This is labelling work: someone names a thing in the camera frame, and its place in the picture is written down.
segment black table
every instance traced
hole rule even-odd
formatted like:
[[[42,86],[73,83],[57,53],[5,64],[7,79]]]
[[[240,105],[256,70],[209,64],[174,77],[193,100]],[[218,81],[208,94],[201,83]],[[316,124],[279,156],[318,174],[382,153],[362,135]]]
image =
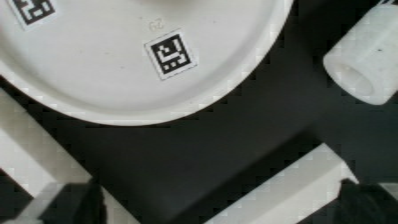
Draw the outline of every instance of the black table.
[[[300,0],[263,63],[190,117],[145,127],[87,123],[2,86],[144,224],[202,223],[325,142],[359,180],[398,181],[398,98],[369,106],[321,58],[378,0]]]

